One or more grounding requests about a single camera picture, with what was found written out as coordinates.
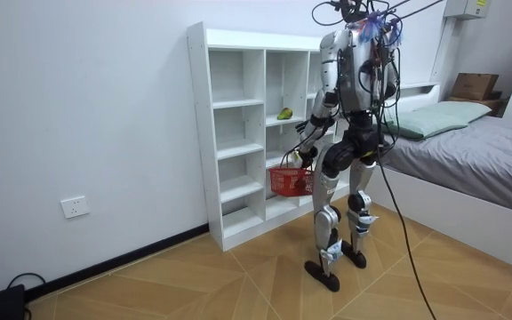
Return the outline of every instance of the humanoid robot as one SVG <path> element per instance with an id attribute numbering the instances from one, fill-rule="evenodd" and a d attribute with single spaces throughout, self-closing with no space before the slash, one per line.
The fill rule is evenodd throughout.
<path id="1" fill-rule="evenodd" d="M 347 256 L 358 268 L 366 268 L 367 259 L 362 253 L 363 239 L 377 219 L 371 216 L 371 198 L 366 188 L 376 167 L 382 146 L 381 134 L 373 128 L 373 115 L 380 114 L 384 100 L 393 96 L 399 82 L 393 61 L 392 43 L 387 30 L 376 30 L 372 39 L 362 38 L 364 24 L 369 16 L 377 19 L 380 12 L 369 12 L 361 1 L 340 0 L 331 2 L 341 10 L 348 23 L 343 30 L 325 36 L 321 41 L 322 88 L 316 94 L 312 115 L 296 128 L 300 135 L 298 153 L 302 168 L 316 161 L 313 187 L 315 240 L 319 264 L 307 261 L 305 269 L 329 290 L 337 292 L 340 283 L 332 266 L 342 255 Z M 327 145 L 318 155 L 314 144 L 335 120 L 344 118 L 349 128 L 342 141 Z M 340 172 L 350 166 L 350 195 L 348 197 L 349 229 L 351 243 L 342 241 L 337 226 L 341 214 L 330 205 L 337 187 Z"/>

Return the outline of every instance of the white bookshelf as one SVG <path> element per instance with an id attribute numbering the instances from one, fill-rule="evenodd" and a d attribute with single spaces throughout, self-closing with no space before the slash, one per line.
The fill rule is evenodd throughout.
<path id="1" fill-rule="evenodd" d="M 211 234 L 223 250 L 313 210 L 311 196 L 282 197 L 269 168 L 299 143 L 321 85 L 320 38 L 188 28 L 188 50 Z M 292 118 L 277 120 L 283 108 Z M 342 133 L 331 128 L 323 148 Z M 343 173 L 334 199 L 348 193 Z"/>

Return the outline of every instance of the red plastic basket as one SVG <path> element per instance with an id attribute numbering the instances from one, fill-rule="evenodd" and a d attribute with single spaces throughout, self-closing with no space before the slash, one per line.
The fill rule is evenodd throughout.
<path id="1" fill-rule="evenodd" d="M 272 191 L 280 196 L 310 196 L 313 192 L 313 172 L 307 169 L 269 169 Z"/>

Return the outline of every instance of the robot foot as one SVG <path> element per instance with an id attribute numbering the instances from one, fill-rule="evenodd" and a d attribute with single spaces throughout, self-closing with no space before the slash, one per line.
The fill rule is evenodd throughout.
<path id="1" fill-rule="evenodd" d="M 355 253 L 353 245 L 347 241 L 343 241 L 341 251 L 351 259 L 357 268 L 366 268 L 366 258 L 362 252 Z"/>
<path id="2" fill-rule="evenodd" d="M 324 269 L 313 261 L 307 261 L 303 267 L 312 277 L 315 278 L 315 280 L 322 283 L 325 287 L 327 287 L 327 289 L 332 292 L 339 291 L 339 278 L 337 278 L 336 275 L 331 274 L 330 276 L 326 276 Z"/>

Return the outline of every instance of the electrical socket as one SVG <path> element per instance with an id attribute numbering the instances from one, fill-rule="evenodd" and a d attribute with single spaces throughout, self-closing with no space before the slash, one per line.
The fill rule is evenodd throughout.
<path id="1" fill-rule="evenodd" d="M 64 212 L 64 216 L 67 217 L 67 219 L 90 213 L 85 196 L 80 196 L 78 198 L 69 200 L 62 200 L 60 201 L 60 205 L 62 205 L 62 211 Z"/>

